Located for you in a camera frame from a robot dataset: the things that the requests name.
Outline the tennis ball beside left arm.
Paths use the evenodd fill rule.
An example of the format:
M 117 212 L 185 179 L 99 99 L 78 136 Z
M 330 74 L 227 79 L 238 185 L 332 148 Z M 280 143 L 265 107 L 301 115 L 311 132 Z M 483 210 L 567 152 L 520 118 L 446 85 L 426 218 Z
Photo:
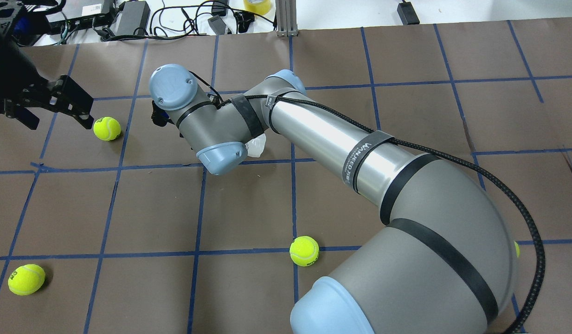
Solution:
M 101 117 L 95 121 L 93 133 L 99 140 L 114 141 L 121 135 L 121 125 L 112 117 Z

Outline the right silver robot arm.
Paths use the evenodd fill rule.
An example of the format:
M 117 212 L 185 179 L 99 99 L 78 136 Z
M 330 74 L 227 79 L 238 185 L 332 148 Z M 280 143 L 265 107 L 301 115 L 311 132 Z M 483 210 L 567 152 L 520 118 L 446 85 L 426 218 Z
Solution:
M 210 173 L 237 167 L 246 142 L 271 129 L 379 208 L 383 229 L 295 303 L 295 334 L 483 334 L 509 304 L 513 237 L 483 189 L 448 161 L 311 105 L 287 69 L 222 107 L 178 64 L 156 68 L 149 91 Z

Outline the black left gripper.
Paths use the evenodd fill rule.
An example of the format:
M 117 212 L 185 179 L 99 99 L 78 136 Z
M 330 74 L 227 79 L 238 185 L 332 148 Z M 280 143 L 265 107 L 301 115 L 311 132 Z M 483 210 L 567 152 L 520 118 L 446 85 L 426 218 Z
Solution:
M 48 82 L 13 38 L 17 23 L 27 15 L 21 1 L 0 0 L 0 116 L 36 130 L 40 119 L 27 108 L 43 108 L 72 117 L 92 129 L 94 99 L 73 78 L 61 75 Z M 55 100 L 50 104 L 50 95 Z

